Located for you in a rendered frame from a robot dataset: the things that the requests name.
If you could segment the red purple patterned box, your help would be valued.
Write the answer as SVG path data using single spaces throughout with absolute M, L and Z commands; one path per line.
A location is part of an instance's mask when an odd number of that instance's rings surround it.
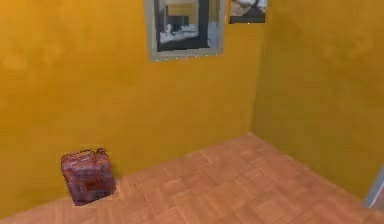
M 85 149 L 61 157 L 61 171 L 75 206 L 112 195 L 116 182 L 105 148 Z

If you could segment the grey framed wall picture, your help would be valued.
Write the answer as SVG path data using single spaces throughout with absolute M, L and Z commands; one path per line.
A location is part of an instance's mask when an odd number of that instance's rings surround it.
M 144 0 L 144 6 L 152 61 L 223 53 L 226 0 Z

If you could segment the dark framed wall picture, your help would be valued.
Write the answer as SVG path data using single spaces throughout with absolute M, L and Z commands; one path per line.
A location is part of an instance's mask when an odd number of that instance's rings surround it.
M 231 0 L 229 22 L 264 23 L 268 0 Z

